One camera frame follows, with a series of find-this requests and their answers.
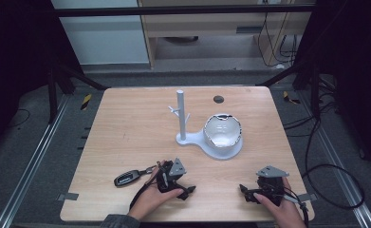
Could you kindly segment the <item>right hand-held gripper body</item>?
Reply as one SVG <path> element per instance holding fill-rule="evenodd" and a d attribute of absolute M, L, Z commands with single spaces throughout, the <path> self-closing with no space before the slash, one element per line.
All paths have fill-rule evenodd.
<path fill-rule="evenodd" d="M 256 175 L 258 176 L 258 186 L 262 190 L 261 195 L 279 206 L 285 194 L 283 177 L 288 177 L 289 173 L 268 165 L 257 171 Z"/>

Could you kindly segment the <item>black car key fob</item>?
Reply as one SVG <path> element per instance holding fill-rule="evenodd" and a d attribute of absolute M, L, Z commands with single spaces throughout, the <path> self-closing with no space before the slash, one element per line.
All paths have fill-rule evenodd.
<path fill-rule="evenodd" d="M 114 179 L 114 184 L 116 187 L 123 187 L 131 182 L 136 181 L 139 179 L 141 176 L 146 175 L 146 174 L 151 174 L 155 166 L 150 166 L 144 170 L 130 170 L 127 171 L 119 176 L 117 176 Z"/>

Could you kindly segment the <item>person's right hand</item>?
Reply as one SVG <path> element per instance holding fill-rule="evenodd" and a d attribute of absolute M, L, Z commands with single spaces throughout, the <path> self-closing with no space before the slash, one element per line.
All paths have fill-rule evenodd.
<path fill-rule="evenodd" d="M 293 202 L 282 199 L 281 204 L 277 206 L 263 195 L 253 195 L 271 213 L 279 228 L 307 228 Z"/>

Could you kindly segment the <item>grey tape strip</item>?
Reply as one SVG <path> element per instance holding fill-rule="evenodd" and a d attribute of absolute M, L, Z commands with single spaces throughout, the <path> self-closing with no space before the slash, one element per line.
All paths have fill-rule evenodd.
<path fill-rule="evenodd" d="M 58 195 L 57 201 L 76 200 L 78 197 L 77 193 L 63 193 Z"/>
<path fill-rule="evenodd" d="M 302 195 L 298 195 L 297 196 L 297 200 L 300 201 L 300 202 L 315 201 L 317 199 L 318 199 L 318 197 L 314 193 L 312 193 L 312 194 L 305 193 L 305 194 L 302 194 Z"/>

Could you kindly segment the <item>light wooden desk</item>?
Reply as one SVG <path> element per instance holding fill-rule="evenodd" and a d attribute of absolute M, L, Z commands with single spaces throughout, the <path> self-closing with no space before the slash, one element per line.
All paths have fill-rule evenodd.
<path fill-rule="evenodd" d="M 277 4 L 310 4 L 315 0 L 137 0 L 141 7 L 270 6 Z M 155 62 L 158 39 L 204 35 L 251 34 L 254 36 L 264 63 L 275 62 L 282 39 L 302 35 L 310 12 L 258 12 L 218 14 L 143 15 L 144 36 L 151 64 Z"/>

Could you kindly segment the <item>person's left hand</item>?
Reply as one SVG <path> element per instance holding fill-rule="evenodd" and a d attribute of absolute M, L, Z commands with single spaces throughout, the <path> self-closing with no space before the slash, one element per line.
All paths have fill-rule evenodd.
<path fill-rule="evenodd" d="M 142 221 L 148 215 L 159 208 L 160 205 L 168 200 L 174 199 L 183 193 L 182 189 L 174 189 L 169 192 L 161 193 L 155 183 L 155 175 L 158 168 L 155 167 L 151 173 L 149 180 L 144 185 L 146 189 L 139 195 L 136 202 L 127 213 L 128 216 Z"/>

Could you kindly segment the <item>white cabinet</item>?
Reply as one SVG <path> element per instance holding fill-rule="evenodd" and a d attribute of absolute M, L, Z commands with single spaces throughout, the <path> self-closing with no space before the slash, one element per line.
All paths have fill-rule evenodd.
<path fill-rule="evenodd" d="M 132 8 L 137 0 L 51 0 L 56 10 Z M 138 15 L 61 17 L 82 66 L 148 64 L 143 27 Z"/>

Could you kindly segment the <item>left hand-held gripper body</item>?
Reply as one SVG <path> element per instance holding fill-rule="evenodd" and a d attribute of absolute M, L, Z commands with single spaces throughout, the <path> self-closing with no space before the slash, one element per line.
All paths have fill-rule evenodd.
<path fill-rule="evenodd" d="M 174 189 L 182 189 L 183 192 L 186 192 L 186 188 L 177 183 L 185 173 L 185 167 L 179 158 L 159 163 L 156 173 L 158 190 L 161 193 L 170 192 Z"/>

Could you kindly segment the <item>white bowl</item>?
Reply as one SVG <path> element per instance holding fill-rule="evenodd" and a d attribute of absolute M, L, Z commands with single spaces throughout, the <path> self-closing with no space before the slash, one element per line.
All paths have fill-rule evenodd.
<path fill-rule="evenodd" d="M 231 114 L 214 114 L 203 127 L 205 141 L 216 148 L 230 148 L 242 138 L 241 123 Z"/>

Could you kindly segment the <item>white stand with post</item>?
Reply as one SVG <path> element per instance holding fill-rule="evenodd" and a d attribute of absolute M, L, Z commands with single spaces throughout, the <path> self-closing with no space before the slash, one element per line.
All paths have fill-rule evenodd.
<path fill-rule="evenodd" d="M 196 145 L 198 146 L 208 157 L 215 160 L 230 160 L 235 157 L 242 149 L 243 136 L 238 144 L 230 148 L 216 148 L 210 146 L 204 138 L 203 127 L 195 133 L 188 132 L 186 130 L 186 124 L 190 115 L 185 114 L 185 100 L 184 91 L 178 90 L 176 92 L 177 107 L 169 107 L 170 111 L 177 115 L 179 121 L 179 132 L 176 134 L 176 142 L 179 145 Z"/>

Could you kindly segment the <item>yellow black hazard tape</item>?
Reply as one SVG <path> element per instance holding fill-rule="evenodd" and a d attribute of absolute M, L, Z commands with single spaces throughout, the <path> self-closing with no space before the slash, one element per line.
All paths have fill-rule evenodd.
<path fill-rule="evenodd" d="M 295 104 L 295 105 L 298 105 L 301 103 L 300 100 L 298 99 L 291 99 L 286 91 L 283 91 L 283 99 L 284 101 Z"/>
<path fill-rule="evenodd" d="M 88 104 L 89 104 L 89 102 L 91 100 L 91 97 L 92 97 L 92 94 L 86 94 L 84 96 L 80 110 L 86 110 L 87 109 Z"/>

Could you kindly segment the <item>aluminium floor rail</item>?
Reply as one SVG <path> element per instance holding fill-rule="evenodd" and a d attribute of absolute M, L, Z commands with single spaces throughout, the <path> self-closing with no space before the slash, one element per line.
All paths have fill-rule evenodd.
<path fill-rule="evenodd" d="M 311 182 L 310 173 L 314 170 L 322 167 L 328 167 L 329 169 L 331 169 L 337 179 L 338 184 L 343 190 L 343 194 L 348 204 L 338 204 L 323 196 L 322 193 L 319 192 L 314 185 L 312 185 L 312 188 L 317 192 L 317 195 L 320 196 L 327 203 L 343 210 L 352 211 L 361 228 L 371 228 L 371 213 L 367 205 L 365 204 L 365 194 L 362 186 L 359 184 L 357 179 L 345 169 L 342 160 L 338 156 L 336 149 L 332 145 L 327 133 L 325 132 L 325 129 L 321 126 L 321 113 L 313 114 L 313 111 L 310 108 L 310 104 L 308 103 L 308 97 L 304 92 L 298 92 L 298 96 L 300 97 L 302 106 L 310 115 L 310 120 L 313 124 L 306 147 L 305 177 L 307 178 L 308 182 Z M 327 163 L 317 164 L 309 167 L 308 152 L 313 136 L 318 137 L 319 143 L 321 144 L 325 153 Z"/>
<path fill-rule="evenodd" d="M 63 95 L 57 106 L 55 119 L 46 126 L 46 130 L 38 142 L 20 180 L 14 188 L 8 203 L 0 214 L 0 228 L 9 228 L 19 210 L 23 199 L 32 183 L 34 176 L 43 160 L 44 155 L 58 129 L 58 126 L 65 114 L 66 107 L 69 103 L 70 95 Z"/>

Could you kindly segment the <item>black metal frame stand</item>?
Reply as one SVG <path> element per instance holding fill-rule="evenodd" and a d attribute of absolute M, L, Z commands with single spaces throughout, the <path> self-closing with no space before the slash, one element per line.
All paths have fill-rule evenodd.
<path fill-rule="evenodd" d="M 295 73 L 296 78 L 292 86 L 300 90 L 310 85 L 310 111 L 314 118 L 319 120 L 320 62 L 325 56 L 326 44 L 331 38 L 334 24 L 337 22 L 339 15 L 339 11 L 332 12 L 329 6 L 315 9 L 308 20 L 302 40 L 302 51 L 297 54 L 297 61 L 293 66 L 283 70 L 265 82 L 257 84 L 257 86 L 273 86 L 276 82 Z"/>
<path fill-rule="evenodd" d="M 48 62 L 50 63 L 47 73 L 49 122 L 53 123 L 59 113 L 56 86 L 59 86 L 64 94 L 73 94 L 75 91 L 71 78 L 78 79 L 97 90 L 106 90 L 107 86 L 101 85 L 84 75 L 56 9 L 50 9 L 46 20 L 52 24 L 55 31 L 54 38 L 48 41 L 46 45 Z"/>

